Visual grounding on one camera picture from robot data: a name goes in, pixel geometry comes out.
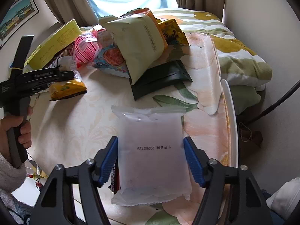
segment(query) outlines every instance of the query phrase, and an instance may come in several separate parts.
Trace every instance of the white cloth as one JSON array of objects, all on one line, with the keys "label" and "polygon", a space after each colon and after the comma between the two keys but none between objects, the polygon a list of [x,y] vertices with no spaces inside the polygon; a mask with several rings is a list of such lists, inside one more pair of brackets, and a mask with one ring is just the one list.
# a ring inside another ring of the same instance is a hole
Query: white cloth
[{"label": "white cloth", "polygon": [[300,177],[286,182],[269,199],[267,205],[283,219],[288,219],[300,200]]}]

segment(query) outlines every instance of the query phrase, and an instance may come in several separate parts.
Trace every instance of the finger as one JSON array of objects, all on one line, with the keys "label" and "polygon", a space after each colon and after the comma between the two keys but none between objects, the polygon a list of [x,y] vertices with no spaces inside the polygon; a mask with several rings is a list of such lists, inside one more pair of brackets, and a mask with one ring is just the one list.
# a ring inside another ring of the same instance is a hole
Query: finger
[{"label": "finger", "polygon": [[21,134],[27,134],[31,132],[31,124],[29,121],[27,121],[21,128],[20,133]]},{"label": "finger", "polygon": [[11,127],[17,127],[23,122],[23,116],[9,115],[0,120],[0,126],[3,130],[7,131]]},{"label": "finger", "polygon": [[27,115],[30,116],[33,113],[33,108],[31,106],[29,106],[27,108]]},{"label": "finger", "polygon": [[18,138],[20,144],[24,144],[31,140],[31,133],[23,134]]},{"label": "finger", "polygon": [[28,142],[26,142],[26,143],[23,144],[23,147],[24,147],[25,149],[28,149],[28,148],[31,146],[31,144],[32,144],[32,142],[31,142],[31,141],[28,141]]}]

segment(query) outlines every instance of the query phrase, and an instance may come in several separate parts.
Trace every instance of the pink striped snack bag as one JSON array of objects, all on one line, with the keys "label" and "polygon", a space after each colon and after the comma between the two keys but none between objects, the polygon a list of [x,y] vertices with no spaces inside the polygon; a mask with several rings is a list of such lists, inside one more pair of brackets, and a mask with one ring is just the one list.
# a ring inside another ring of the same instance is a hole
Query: pink striped snack bag
[{"label": "pink striped snack bag", "polygon": [[91,32],[78,36],[75,39],[75,60],[77,68],[91,62],[98,48],[97,37]]}]

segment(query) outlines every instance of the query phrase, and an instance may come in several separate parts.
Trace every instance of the yellow box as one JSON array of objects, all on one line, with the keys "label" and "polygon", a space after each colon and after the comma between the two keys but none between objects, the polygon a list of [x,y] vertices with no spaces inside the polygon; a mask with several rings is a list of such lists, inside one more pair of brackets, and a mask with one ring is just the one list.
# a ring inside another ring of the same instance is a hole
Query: yellow box
[{"label": "yellow box", "polygon": [[56,53],[71,44],[81,34],[75,19],[64,24],[34,50],[25,62],[24,73],[43,68]]}]

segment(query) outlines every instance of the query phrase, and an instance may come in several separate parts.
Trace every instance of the framed picture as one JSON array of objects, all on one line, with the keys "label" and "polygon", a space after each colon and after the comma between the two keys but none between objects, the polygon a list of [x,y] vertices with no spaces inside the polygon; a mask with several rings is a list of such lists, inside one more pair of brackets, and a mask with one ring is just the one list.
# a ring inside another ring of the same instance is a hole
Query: framed picture
[{"label": "framed picture", "polygon": [[16,1],[0,23],[0,49],[29,19],[39,13],[34,0]]}]

